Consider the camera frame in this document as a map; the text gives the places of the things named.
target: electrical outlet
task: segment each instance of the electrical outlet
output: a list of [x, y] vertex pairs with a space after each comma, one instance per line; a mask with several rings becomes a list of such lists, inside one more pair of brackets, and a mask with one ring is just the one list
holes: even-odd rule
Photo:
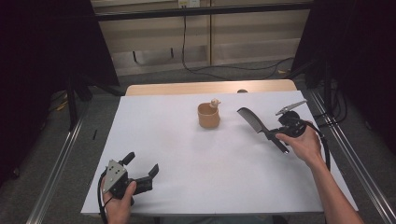
[[188, 6], [189, 6], [189, 0], [178, 0], [179, 8], [188, 7]]
[[189, 7], [199, 7], [200, 0], [190, 0]]

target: forearm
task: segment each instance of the forearm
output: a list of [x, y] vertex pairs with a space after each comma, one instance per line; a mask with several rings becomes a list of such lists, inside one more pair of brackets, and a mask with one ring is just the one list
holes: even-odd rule
[[314, 176], [328, 223], [363, 223], [361, 217], [339, 189], [324, 161], [316, 160], [309, 167]]

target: black comb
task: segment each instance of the black comb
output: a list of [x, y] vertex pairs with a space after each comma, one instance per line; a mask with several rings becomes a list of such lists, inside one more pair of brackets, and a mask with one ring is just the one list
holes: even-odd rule
[[246, 107], [242, 107], [237, 110], [237, 112], [244, 118], [248, 124], [256, 131], [256, 133], [265, 133], [265, 136], [268, 140], [272, 141], [283, 153], [288, 154], [288, 149], [275, 137], [273, 133], [271, 133], [262, 121], [253, 113], [253, 111], [249, 110]]

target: brown cup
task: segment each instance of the brown cup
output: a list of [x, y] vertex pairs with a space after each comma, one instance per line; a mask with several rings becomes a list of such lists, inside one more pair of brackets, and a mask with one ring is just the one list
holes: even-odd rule
[[219, 109], [210, 106], [210, 103], [198, 105], [199, 124], [203, 128], [213, 129], [219, 126]]

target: white tabletop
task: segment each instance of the white tabletop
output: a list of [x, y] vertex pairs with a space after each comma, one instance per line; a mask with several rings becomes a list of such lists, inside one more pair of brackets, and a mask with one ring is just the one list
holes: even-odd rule
[[[220, 125], [199, 126], [197, 106], [213, 98]], [[236, 112], [251, 109], [268, 129], [280, 127], [275, 115], [304, 99], [299, 91], [125, 96], [107, 138], [81, 213], [99, 213], [96, 183], [108, 161], [136, 155], [129, 177], [160, 172], [153, 190], [135, 195], [132, 213], [163, 217], [322, 212], [311, 172], [292, 149], [283, 154], [263, 133], [255, 133]], [[314, 120], [307, 105], [294, 109]], [[351, 204], [355, 202], [332, 159], [332, 175]]]

